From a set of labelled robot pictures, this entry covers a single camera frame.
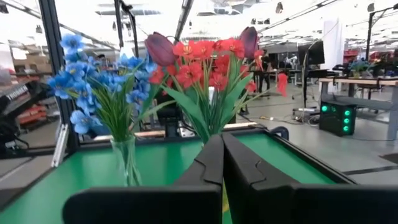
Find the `glass vase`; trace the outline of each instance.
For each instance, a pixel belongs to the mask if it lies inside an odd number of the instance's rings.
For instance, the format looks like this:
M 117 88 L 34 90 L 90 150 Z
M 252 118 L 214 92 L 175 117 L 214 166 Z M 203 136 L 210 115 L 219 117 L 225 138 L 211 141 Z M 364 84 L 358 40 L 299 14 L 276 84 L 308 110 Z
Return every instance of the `glass vase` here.
M 140 186 L 141 175 L 136 166 L 136 138 L 130 136 L 126 141 L 111 140 L 113 153 L 116 156 L 118 176 L 126 187 Z

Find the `floor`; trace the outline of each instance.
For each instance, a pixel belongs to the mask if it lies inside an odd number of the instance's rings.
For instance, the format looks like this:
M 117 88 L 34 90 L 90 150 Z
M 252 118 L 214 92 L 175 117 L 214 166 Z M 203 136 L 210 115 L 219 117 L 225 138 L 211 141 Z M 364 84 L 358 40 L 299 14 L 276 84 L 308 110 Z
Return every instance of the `floor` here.
M 313 87 L 314 100 L 309 97 L 308 105 L 318 105 L 318 87 Z M 290 132 L 290 141 L 317 156 L 334 168 L 344 172 L 361 184 L 398 184 L 398 165 L 380 156 L 398 152 L 395 141 L 385 141 L 387 125 L 357 119 L 354 136 L 340 138 L 316 126 L 295 124 L 291 120 L 292 109 L 301 105 L 301 97 L 294 100 L 291 94 L 300 93 L 295 86 L 288 86 L 288 97 L 271 96 L 254 100 L 249 104 L 246 118 L 262 123 L 268 128 L 285 126 Z M 391 93 L 384 90 L 374 93 L 373 98 L 388 100 Z M 259 119 L 260 116 L 274 117 L 273 121 Z M 237 122 L 247 120 L 237 116 Z M 28 133 L 21 138 L 32 147 L 54 144 L 58 122 L 50 123 Z M 30 184 L 50 167 L 52 156 L 1 160 L 0 193 L 9 194 L 10 189 L 18 189 Z

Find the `desk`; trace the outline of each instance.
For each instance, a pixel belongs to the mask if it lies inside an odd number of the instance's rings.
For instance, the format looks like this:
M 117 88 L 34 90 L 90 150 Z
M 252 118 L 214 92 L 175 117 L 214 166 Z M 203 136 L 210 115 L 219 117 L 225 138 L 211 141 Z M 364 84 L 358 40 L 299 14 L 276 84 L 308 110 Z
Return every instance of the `desk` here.
M 354 98 L 354 84 L 366 84 L 366 85 L 377 85 L 377 80 L 375 79 L 361 79 L 361 78 L 336 78 L 337 83 L 348 83 L 349 90 L 348 96 L 333 96 L 328 94 L 328 84 L 333 82 L 333 78 L 320 78 L 319 82 L 322 82 L 322 101 L 336 100 L 344 103 L 350 103 L 353 105 L 362 106 L 365 108 L 386 110 L 390 111 L 389 121 L 377 121 L 380 123 L 388 124 L 387 138 L 386 140 L 397 139 L 398 131 L 398 80 L 380 80 L 379 85 L 392 86 L 392 97 L 391 102 L 388 101 L 378 101 L 378 100 L 367 100 Z
M 322 161 L 264 129 L 251 126 L 230 133 L 267 162 L 302 183 L 354 183 Z M 62 224 L 61 209 L 72 194 L 94 186 L 121 185 L 114 175 L 116 160 L 108 147 L 93 147 L 72 154 L 0 213 L 0 223 Z M 143 184 L 172 184 L 200 150 L 201 142 L 197 138 L 138 141 L 136 160 Z M 224 212 L 223 223 L 232 223 L 229 211 Z

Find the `green table surface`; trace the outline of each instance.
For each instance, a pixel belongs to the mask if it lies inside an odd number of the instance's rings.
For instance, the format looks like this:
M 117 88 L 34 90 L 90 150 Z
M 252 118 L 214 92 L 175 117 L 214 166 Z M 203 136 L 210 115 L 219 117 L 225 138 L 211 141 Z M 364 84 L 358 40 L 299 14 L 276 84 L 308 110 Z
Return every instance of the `green table surface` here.
M 301 183 L 333 181 L 264 134 L 237 137 L 267 162 Z M 136 147 L 137 167 L 144 185 L 170 185 L 201 150 L 197 140 Z M 2 224 L 61 224 L 67 198 L 94 186 L 119 186 L 112 150 L 77 152 L 0 213 Z M 229 212 L 223 223 L 231 223 Z

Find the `red tulip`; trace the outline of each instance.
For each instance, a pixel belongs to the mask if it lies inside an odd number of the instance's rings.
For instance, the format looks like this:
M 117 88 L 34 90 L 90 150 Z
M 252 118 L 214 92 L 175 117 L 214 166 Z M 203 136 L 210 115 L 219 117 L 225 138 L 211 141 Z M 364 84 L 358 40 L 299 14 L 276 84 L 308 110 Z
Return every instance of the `red tulip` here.
M 257 30 L 254 27 L 247 27 L 242 31 L 241 40 L 244 46 L 244 57 L 254 59 L 254 53 L 258 48 Z
M 160 66 L 169 66 L 175 63 L 173 44 L 162 34 L 154 32 L 145 40 L 148 54 Z

